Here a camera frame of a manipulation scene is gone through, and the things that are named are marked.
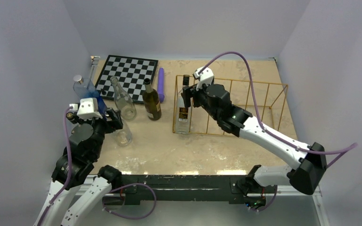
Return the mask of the dark green wine bottle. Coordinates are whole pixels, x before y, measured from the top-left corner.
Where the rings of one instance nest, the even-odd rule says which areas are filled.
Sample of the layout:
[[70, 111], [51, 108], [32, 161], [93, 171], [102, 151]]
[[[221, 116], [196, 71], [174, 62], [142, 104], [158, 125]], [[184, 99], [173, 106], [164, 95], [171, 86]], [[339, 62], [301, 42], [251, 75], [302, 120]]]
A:
[[152, 87], [151, 79], [145, 78], [143, 84], [145, 91], [142, 94], [142, 98], [147, 116], [150, 120], [157, 121], [162, 116], [158, 92]]

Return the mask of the square clear bottle black cap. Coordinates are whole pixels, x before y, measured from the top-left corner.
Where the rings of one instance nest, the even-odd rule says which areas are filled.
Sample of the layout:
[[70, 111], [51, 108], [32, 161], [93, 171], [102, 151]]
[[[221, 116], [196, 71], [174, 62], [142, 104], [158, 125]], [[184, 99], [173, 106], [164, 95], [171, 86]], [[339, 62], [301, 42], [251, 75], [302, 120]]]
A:
[[177, 105], [176, 105], [176, 119], [175, 119], [175, 133], [177, 134], [188, 134], [191, 123], [191, 112], [190, 108], [186, 108], [184, 99], [182, 97], [182, 91], [184, 87], [189, 86], [189, 76], [183, 75], [182, 86], [177, 94]]

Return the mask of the blue dash bottle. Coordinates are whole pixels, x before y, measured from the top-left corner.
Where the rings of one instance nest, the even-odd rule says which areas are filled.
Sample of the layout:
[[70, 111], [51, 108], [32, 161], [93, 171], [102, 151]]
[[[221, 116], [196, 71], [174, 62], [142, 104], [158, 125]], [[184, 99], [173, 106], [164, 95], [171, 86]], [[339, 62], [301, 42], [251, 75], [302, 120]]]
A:
[[95, 85], [91, 81], [90, 78], [84, 78], [81, 75], [75, 75], [73, 77], [74, 84], [73, 84], [73, 90], [76, 93], [76, 95], [80, 98], [96, 98], [98, 103], [98, 110], [99, 112], [104, 115], [107, 106], [104, 103], [104, 100], [100, 93], [95, 88]]

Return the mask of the round clear bottle cork cap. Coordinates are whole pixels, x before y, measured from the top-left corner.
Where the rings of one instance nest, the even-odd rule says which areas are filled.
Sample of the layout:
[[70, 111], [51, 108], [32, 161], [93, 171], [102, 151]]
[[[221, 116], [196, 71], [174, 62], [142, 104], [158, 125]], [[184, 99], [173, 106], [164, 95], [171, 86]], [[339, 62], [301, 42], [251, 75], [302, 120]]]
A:
[[116, 143], [121, 146], [127, 146], [132, 141], [132, 133], [126, 121], [123, 121], [123, 128], [114, 132]]

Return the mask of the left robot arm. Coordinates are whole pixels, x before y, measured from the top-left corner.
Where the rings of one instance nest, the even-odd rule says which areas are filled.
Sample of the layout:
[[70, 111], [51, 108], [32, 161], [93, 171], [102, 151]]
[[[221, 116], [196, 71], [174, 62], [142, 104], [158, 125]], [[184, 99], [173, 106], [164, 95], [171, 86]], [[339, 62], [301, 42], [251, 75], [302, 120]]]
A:
[[34, 223], [36, 226], [77, 226], [105, 194], [120, 190], [121, 172], [107, 165], [100, 169], [87, 191], [72, 203], [100, 157], [105, 135], [123, 128], [119, 110], [108, 108], [104, 115], [108, 119], [83, 120], [77, 112], [65, 110], [66, 146], [52, 173], [48, 196]]

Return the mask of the clear round glass bottle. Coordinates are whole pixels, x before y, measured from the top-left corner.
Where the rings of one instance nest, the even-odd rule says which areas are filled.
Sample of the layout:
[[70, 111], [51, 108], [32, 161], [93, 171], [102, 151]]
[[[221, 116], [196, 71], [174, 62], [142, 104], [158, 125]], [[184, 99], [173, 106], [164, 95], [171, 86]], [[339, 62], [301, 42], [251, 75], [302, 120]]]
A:
[[131, 96], [120, 85], [117, 77], [112, 76], [110, 82], [114, 89], [114, 102], [117, 109], [121, 111], [122, 118], [126, 121], [134, 120], [137, 116], [137, 111]]

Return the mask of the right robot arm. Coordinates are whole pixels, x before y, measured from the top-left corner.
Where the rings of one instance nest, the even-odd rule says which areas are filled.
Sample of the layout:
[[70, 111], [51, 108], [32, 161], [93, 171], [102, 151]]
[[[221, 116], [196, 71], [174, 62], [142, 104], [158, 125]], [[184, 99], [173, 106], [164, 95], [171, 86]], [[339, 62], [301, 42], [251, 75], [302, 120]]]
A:
[[223, 85], [184, 87], [181, 95], [186, 107], [202, 107], [226, 133], [252, 141], [281, 158], [283, 167], [256, 165], [246, 178], [246, 186], [256, 192], [272, 185], [291, 185], [297, 191], [312, 195], [327, 167], [325, 148], [299, 142], [268, 127], [245, 109], [234, 105]]

